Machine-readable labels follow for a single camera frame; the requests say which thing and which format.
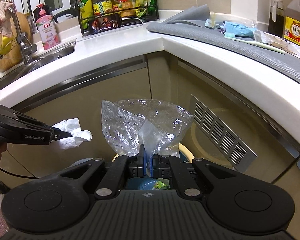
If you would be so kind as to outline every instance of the gray cloth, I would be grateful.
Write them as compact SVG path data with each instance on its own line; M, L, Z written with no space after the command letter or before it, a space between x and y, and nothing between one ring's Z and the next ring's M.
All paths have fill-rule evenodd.
M207 5L198 8L192 7L162 23L153 22L149 24L147 30L202 41L228 49L267 65L300 83L299 58L289 53L281 54L243 42L226 39L220 31L204 27L204 23L209 17L210 10Z

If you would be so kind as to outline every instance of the smartphone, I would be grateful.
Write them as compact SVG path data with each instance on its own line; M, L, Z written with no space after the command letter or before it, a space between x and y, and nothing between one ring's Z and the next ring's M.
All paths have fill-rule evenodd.
M88 21L90 35L120 28L122 26L121 17L118 13L100 16Z

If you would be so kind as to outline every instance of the stainless steel sink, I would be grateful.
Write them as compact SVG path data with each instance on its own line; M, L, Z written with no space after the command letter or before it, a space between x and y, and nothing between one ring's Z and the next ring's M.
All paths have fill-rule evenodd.
M15 80L27 75L28 73L47 65L50 62L58 60L59 58L66 57L74 52L75 41L68 42L60 47L50 50L42 55L34 58L34 61L29 65L21 65L12 70L2 78L0 78L0 90L10 85Z

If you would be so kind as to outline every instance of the white countertop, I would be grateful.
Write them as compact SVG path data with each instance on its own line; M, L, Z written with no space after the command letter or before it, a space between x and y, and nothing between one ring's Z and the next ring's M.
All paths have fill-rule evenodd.
M131 57L165 50L211 74L262 109L300 143L300 84L255 60L180 37L150 33L147 24L89 39L78 33L74 53L47 64L0 91L13 107L74 76Z

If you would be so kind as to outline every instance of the wooden cutting board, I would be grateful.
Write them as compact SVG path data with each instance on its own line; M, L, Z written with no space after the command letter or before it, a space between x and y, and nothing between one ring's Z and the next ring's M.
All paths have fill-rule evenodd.
M28 39L30 40L31 38L30 25L26 16L20 12L17 12L17 16L20 23L21 32L28 33ZM12 29L13 36L16 37L17 34L13 24L12 17L10 21L12 25L11 29ZM1 44L2 44L2 36L0 34L0 46ZM19 45L16 45L8 54L6 54L3 57L3 59L0 59L0 72L7 71L8 69L12 68L14 65L18 64L21 61L22 61L22 56L20 53Z

